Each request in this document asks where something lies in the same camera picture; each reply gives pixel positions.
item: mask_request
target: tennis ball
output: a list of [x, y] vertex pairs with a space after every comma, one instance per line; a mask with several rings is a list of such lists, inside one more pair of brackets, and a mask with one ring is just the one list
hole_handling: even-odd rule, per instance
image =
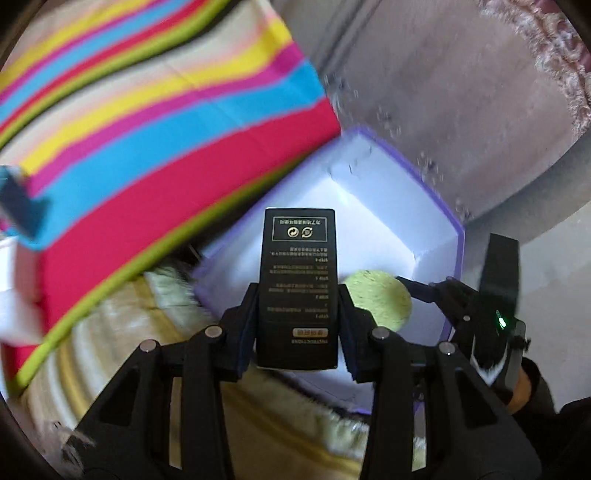
[[345, 280], [353, 304], [369, 310], [375, 323], [396, 332], [410, 317], [413, 303], [406, 287], [380, 270], [359, 270]]

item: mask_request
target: metal screw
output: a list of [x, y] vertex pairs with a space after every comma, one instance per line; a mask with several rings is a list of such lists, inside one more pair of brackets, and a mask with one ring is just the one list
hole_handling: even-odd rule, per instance
[[439, 351], [444, 355], [451, 355], [456, 353], [456, 346], [450, 342], [441, 342], [439, 344]]
[[151, 352], [158, 346], [158, 342], [154, 339], [148, 338], [139, 344], [139, 349], [143, 352]]
[[371, 335], [376, 340], [385, 340], [390, 336], [390, 330], [386, 327], [376, 327], [371, 331]]
[[205, 329], [205, 336], [209, 338], [218, 338], [223, 334], [223, 329], [219, 325], [210, 325]]

